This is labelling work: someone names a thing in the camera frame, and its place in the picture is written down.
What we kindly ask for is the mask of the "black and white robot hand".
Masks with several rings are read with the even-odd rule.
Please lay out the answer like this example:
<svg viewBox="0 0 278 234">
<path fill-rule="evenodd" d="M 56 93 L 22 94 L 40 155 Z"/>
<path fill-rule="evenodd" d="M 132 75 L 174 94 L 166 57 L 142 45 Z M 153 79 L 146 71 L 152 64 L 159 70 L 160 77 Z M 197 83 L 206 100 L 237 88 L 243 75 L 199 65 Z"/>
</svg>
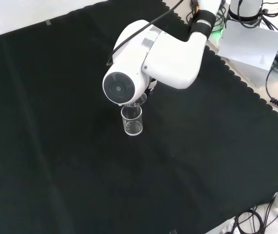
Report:
<svg viewBox="0 0 278 234">
<path fill-rule="evenodd" d="M 154 78 L 151 78 L 150 79 L 150 83 L 149 83 L 148 87 L 145 90 L 145 94 L 149 95 L 150 93 L 152 93 L 156 85 L 157 85 L 157 80 L 154 79 Z"/>
</svg>

